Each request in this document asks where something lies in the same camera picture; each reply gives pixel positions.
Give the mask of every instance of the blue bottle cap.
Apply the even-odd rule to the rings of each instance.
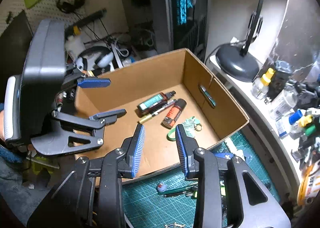
[[[293,115],[289,116],[289,124],[293,125],[301,117],[302,117],[302,112],[300,110],[297,110]]]

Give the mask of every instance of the open cardboard box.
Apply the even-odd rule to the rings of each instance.
[[[140,120],[137,105],[154,94],[174,90],[175,99],[187,102],[176,124],[195,116],[203,126],[196,132],[196,141],[202,148],[211,149],[244,127],[249,118],[222,85],[217,77],[188,49],[168,52],[153,58],[138,61],[128,67],[108,72],[100,77],[110,78],[107,88],[78,88],[76,109],[79,115],[88,117],[98,112],[124,108],[127,114],[115,124],[105,127],[104,144],[94,151],[76,155],[89,159],[104,157],[131,137]],[[212,108],[199,86],[204,86],[216,102]],[[145,141],[136,178],[169,170],[179,164],[177,146],[168,141],[169,129],[161,125],[170,108],[144,123]]]

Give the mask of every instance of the green rubber band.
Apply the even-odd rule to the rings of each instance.
[[[175,131],[176,131],[176,128],[174,127],[174,128],[172,128],[169,132],[168,132],[168,134],[167,134],[167,139],[169,140],[169,141],[175,141],[176,140],[176,133],[175,133]]]

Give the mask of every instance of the gray wall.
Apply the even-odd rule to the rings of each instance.
[[[267,59],[280,31],[287,0],[264,0],[263,25],[249,52],[262,63]],[[206,55],[232,37],[245,39],[248,22],[258,0],[211,0],[210,28]]]

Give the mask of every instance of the blue finger pad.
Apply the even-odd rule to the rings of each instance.
[[[78,86],[81,88],[100,88],[100,87],[108,87],[111,84],[110,79],[101,78],[101,79],[83,79],[78,82]]]

